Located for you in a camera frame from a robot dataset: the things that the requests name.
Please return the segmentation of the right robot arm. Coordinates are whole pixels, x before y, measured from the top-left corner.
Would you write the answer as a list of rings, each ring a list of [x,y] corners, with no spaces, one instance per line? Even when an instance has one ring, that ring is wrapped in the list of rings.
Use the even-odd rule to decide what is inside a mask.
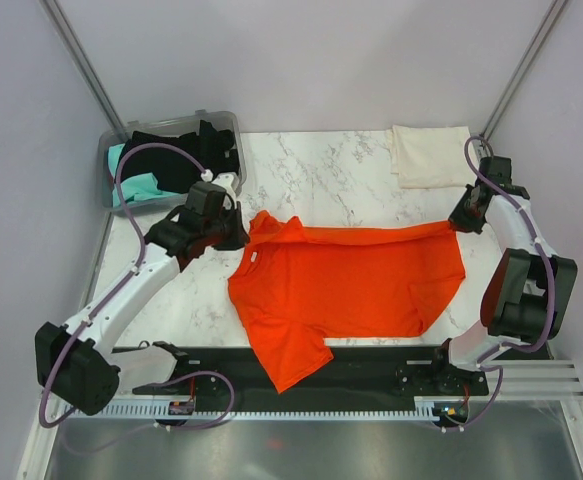
[[[487,156],[477,179],[449,217],[458,233],[490,227],[502,252],[483,294],[478,321],[446,340],[429,368],[431,386],[444,394],[483,395],[487,363],[501,353],[534,353],[559,332],[578,273],[542,236],[530,196],[512,181],[510,159]]]

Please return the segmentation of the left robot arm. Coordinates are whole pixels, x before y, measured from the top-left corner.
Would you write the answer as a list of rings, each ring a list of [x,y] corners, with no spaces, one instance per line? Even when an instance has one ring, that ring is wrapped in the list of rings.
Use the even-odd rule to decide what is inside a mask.
[[[225,173],[195,183],[185,203],[149,229],[137,258],[112,285],[62,325],[45,323],[37,331],[37,377],[46,393],[95,415],[115,395],[137,387],[159,384],[169,393],[187,388],[191,371],[170,344],[126,352],[114,348],[145,305],[207,248],[246,246],[236,182],[236,175]]]

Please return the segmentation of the orange t-shirt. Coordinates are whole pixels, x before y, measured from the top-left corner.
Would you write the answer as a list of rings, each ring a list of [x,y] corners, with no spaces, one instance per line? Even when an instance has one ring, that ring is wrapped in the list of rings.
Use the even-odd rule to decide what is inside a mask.
[[[262,211],[249,235],[228,293],[278,393],[332,360],[328,339],[421,336],[465,279],[446,221],[325,228]]]

